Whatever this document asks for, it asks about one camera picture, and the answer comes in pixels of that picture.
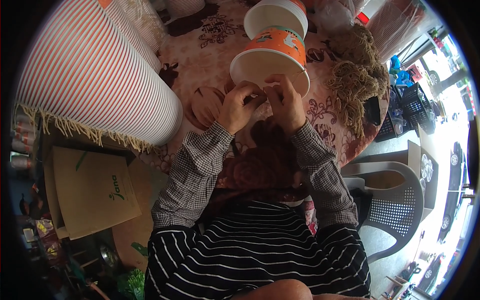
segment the plastic crate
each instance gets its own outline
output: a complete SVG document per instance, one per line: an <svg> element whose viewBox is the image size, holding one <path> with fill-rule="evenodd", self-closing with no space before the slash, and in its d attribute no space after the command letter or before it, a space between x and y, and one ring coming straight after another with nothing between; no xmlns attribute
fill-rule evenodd
<svg viewBox="0 0 480 300"><path fill-rule="evenodd" d="M380 130L378 131L377 136L375 137L375 141L381 142L381 141L390 140L396 137L397 137L397 134L393 126L392 116L390 115L390 112L387 111L387 114L385 115L385 120L382 126L380 127Z"/></svg>
<svg viewBox="0 0 480 300"><path fill-rule="evenodd" d="M415 129L418 134L417 124L427 133L435 132L435 124L433 120L428 117L427 110L432 109L425 93L418 83L405 89L401 100L403 109L403 117L410 123L411 127Z"/></svg>

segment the white plastic chair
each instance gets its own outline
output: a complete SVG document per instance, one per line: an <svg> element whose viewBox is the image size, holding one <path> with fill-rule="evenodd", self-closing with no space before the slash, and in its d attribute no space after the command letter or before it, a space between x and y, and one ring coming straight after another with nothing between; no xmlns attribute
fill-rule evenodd
<svg viewBox="0 0 480 300"><path fill-rule="evenodd" d="M362 178L345 177L379 171L398 172L405 182L390 189L374 189L365 187ZM341 174L349 190L360 188L373 194L372 205L362 226L379 228L396 239L392 247L368 256L368 262L390 256L405 247L417 231L423 214L423 192L415 172L405 164L382 161L346 165L341 169Z"/></svg>

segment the floral tablecloth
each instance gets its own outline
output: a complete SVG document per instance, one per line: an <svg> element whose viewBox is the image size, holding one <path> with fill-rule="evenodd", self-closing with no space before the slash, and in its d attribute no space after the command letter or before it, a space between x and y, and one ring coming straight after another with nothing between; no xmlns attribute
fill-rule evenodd
<svg viewBox="0 0 480 300"><path fill-rule="evenodd" d="M167 22L170 36L160 51L163 67L159 75L180 98L184 118L178 133L161 147L159 155L140 156L147 164L168 173L185 134L202 133L217 117L218 106L235 86L229 75L230 62L250 41L243 29L249 7L245 0L208 3L192 16ZM333 93L324 85L340 54L331 50L327 36L317 32L311 22L305 45L311 80L310 91L303 99L305 114L325 143L338 151L343 166L372 142L380 126L364 122L365 137L357 139L341 124L332 105ZM379 101L383 120L388 92ZM270 104L262 104L236 134L206 213L222 206L215 203L241 194L248 199L268 194L272 201L297 201L308 195L305 185L292 187L300 183L295 148L271 116Z"/></svg>

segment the logo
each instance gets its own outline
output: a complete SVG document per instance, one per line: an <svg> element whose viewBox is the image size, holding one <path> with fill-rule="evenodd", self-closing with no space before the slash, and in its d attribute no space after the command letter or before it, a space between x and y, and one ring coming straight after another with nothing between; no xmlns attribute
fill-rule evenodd
<svg viewBox="0 0 480 300"><path fill-rule="evenodd" d="M115 192L111 192L108 197L112 200L115 200L115 196L120 197L122 200L125 200L125 197L123 197L120 194L120 188L119 188L119 183L117 181L117 176L112 175L112 180L113 180L113 187L115 188Z"/></svg>

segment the right hand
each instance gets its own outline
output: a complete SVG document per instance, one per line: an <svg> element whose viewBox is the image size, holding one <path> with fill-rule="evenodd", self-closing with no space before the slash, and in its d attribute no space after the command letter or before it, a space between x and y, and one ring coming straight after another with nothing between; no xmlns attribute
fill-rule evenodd
<svg viewBox="0 0 480 300"><path fill-rule="evenodd" d="M280 85L264 87L273 116L288 137L294 135L305 124L307 118L303 111L301 96L284 74L272 74L265 78L268 84L278 82Z"/></svg>

